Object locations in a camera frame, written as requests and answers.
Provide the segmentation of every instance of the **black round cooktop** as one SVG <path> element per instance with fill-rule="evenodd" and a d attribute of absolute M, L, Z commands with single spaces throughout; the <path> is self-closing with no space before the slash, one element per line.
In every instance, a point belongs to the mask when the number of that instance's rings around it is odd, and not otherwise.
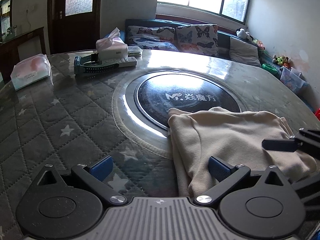
<path fill-rule="evenodd" d="M 194 113 L 221 106 L 240 112 L 236 101 L 220 85 L 189 73 L 159 74 L 145 80 L 135 90 L 135 102 L 145 117 L 162 128 L 168 127 L 170 108 Z"/>

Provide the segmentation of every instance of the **red object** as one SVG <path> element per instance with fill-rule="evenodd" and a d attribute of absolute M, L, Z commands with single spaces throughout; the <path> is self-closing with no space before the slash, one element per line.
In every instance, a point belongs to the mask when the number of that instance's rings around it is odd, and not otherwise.
<path fill-rule="evenodd" d="M 320 108 L 316 111 L 315 115 L 320 121 Z"/>

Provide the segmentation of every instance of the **black and white plush toy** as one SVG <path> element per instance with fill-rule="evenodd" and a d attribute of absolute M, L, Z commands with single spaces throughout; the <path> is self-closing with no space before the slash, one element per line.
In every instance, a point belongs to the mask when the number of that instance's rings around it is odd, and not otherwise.
<path fill-rule="evenodd" d="M 244 29 L 242 29 L 242 28 L 241 29 L 237 29 L 236 32 L 237 32 L 238 38 L 253 42 L 253 37 L 250 35 L 249 32 L 246 32 Z"/>

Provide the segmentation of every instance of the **triangular cutout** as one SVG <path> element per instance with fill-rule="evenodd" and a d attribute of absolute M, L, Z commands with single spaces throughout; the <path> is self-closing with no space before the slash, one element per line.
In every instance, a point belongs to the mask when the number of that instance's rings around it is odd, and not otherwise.
<path fill-rule="evenodd" d="M 273 171 L 269 173 L 269 176 L 267 177 L 265 183 L 270 185 L 283 186 L 283 183 L 279 179 L 278 175 Z"/>
<path fill-rule="evenodd" d="M 49 185 L 57 183 L 52 171 L 46 171 L 45 174 L 42 176 L 41 180 L 39 181 L 38 185 Z"/>

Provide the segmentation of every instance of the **clear plastic bin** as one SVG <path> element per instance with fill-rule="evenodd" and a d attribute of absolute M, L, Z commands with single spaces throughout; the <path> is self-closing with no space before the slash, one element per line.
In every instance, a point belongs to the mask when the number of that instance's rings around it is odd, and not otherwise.
<path fill-rule="evenodd" d="M 302 80 L 293 71 L 285 67 L 282 70 L 280 81 L 296 95 L 309 85 L 308 82 Z"/>

